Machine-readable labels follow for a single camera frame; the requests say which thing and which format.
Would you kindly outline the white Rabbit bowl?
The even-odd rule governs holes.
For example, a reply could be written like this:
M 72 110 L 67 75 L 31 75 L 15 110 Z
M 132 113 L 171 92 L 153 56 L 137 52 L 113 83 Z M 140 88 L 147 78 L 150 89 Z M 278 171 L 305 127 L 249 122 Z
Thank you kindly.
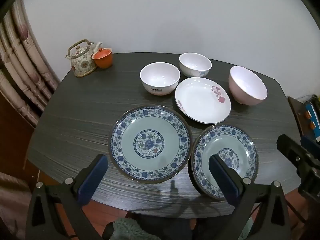
M 163 96 L 175 90 L 181 73 L 173 64 L 154 62 L 143 67 L 139 77 L 147 92 Z

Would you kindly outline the floral ceramic teapot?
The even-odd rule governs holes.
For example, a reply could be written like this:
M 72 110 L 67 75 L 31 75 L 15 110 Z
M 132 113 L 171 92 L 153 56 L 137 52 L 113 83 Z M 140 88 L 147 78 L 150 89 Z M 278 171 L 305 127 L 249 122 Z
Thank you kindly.
M 68 48 L 66 58 L 69 59 L 76 77 L 84 77 L 97 68 L 92 55 L 100 49 L 102 44 L 102 42 L 94 43 L 83 39 Z

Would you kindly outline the beige patterned curtain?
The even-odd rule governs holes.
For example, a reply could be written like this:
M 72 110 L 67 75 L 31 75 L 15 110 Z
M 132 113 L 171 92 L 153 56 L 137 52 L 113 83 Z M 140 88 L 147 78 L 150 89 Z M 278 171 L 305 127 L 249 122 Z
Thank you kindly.
M 58 85 L 34 42 L 23 0 L 14 0 L 1 19 L 1 95 L 36 126 Z

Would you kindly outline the white bowl blue print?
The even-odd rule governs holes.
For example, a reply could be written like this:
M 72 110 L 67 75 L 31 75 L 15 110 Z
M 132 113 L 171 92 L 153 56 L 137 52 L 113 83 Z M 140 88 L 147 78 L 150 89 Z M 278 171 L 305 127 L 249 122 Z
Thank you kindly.
M 180 71 L 186 77 L 205 77 L 212 68 L 211 61 L 198 53 L 183 53 L 178 59 Z

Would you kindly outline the small blue floral plate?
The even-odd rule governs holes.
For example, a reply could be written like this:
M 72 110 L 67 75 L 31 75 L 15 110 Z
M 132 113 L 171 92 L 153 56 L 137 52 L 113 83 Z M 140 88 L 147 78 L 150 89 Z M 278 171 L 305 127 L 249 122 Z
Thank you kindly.
M 195 189 L 215 201 L 224 195 L 209 170 L 209 159 L 218 155 L 241 178 L 252 181 L 257 177 L 258 151 L 252 139 L 241 129 L 231 125 L 213 125 L 206 128 L 195 140 L 188 172 Z

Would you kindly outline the large blue floral plate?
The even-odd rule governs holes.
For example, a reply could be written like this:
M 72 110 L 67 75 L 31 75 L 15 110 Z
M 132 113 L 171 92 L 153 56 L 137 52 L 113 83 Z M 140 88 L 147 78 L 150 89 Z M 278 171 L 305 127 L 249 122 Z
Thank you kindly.
M 192 142 L 190 127 L 180 114 L 161 105 L 145 105 L 128 110 L 116 121 L 108 152 L 126 177 L 157 184 L 185 167 Z

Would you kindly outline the white plate pink flowers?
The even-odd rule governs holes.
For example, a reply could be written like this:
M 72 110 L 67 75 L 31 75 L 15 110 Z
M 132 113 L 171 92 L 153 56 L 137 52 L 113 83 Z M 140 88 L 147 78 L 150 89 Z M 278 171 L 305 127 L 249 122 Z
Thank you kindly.
M 218 124 L 231 112 L 231 100 L 218 83 L 204 77 L 190 77 L 175 89 L 175 101 L 189 118 L 202 124 Z

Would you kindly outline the pink bowl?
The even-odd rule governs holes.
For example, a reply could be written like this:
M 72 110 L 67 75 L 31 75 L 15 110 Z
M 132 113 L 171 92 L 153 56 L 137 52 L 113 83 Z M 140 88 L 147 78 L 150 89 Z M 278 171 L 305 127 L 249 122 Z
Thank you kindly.
M 233 98 L 242 105 L 257 105 L 268 96 L 260 77 L 245 67 L 233 66 L 229 71 L 228 83 Z

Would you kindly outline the blue box orange labels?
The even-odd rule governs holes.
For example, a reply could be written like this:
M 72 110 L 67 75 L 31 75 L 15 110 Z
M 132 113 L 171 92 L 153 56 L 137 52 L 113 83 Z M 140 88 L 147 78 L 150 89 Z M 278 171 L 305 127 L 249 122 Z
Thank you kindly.
M 317 143 L 319 143 L 319 140 L 320 140 L 319 119 L 316 114 L 315 108 L 310 102 L 306 103 L 305 107 L 306 107 L 306 116 L 310 120 L 310 127 L 313 130 Z

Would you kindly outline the dark side shelf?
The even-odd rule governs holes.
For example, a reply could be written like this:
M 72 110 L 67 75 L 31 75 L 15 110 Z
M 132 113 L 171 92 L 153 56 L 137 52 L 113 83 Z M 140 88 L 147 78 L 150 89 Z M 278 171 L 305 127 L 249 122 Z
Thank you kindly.
M 310 120 L 306 116 L 305 104 L 308 102 L 301 103 L 300 101 L 298 101 L 290 96 L 288 97 L 288 102 L 289 102 L 289 105 L 293 111 L 293 115 L 295 117 L 300 136 L 301 137 L 303 137 L 303 136 L 308 137 L 309 139 L 311 139 L 317 143 L 317 141 L 315 139 L 315 135 L 313 133 L 313 130 L 310 127 Z

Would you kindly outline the orange lidded teacup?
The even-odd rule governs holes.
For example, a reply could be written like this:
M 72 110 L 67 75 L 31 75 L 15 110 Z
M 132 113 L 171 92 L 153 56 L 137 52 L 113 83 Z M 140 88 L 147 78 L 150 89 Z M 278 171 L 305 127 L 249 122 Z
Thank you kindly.
M 101 69 L 111 67 L 113 63 L 112 48 L 100 48 L 96 53 L 92 55 L 92 59 L 95 64 Z

